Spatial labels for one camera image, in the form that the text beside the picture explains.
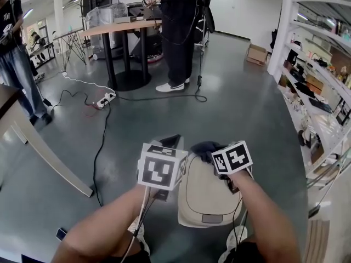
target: extension cord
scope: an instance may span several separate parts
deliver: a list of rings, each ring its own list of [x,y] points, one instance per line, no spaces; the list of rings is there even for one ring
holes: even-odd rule
[[[116,94],[115,93],[106,93],[105,96],[97,102],[97,105],[100,108],[104,108],[106,106],[107,102],[111,102],[115,98],[116,98]]]

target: forearm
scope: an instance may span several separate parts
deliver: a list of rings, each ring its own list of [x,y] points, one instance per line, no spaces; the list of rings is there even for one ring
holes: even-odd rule
[[[242,194],[253,225],[257,247],[267,262],[300,262],[296,236],[290,220],[246,173],[231,176]]]
[[[80,262],[98,262],[112,254],[139,215],[144,193],[145,187],[137,185],[85,218],[66,235],[52,262],[62,262],[67,253],[84,258]]]
[[[13,27],[12,32],[15,33],[17,30],[20,30],[22,24],[23,24],[23,19],[19,19],[19,20],[16,22],[15,26]]]

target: plastic-wrapped machine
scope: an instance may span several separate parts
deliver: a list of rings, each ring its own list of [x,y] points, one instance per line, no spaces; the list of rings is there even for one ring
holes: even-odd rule
[[[112,24],[115,19],[128,16],[128,8],[124,3],[115,3],[91,10],[86,17],[89,28],[103,24]],[[93,53],[100,55],[104,53],[104,45],[101,35],[91,36]],[[111,49],[121,45],[121,38],[118,33],[110,33]]]

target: blue jeans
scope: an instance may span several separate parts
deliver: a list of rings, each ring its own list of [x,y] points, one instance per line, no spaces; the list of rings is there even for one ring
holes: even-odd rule
[[[0,55],[0,75],[6,85],[25,90],[19,102],[26,110],[28,117],[34,115],[41,118],[47,113],[34,82],[27,51],[23,45],[16,47],[4,55]]]

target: cube with black and white pattern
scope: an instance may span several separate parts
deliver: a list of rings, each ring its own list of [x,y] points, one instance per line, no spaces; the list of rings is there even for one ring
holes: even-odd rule
[[[172,191],[181,181],[188,152],[143,144],[138,162],[138,183]]]
[[[245,141],[237,142],[212,153],[212,158],[219,175],[233,174],[252,165]]]

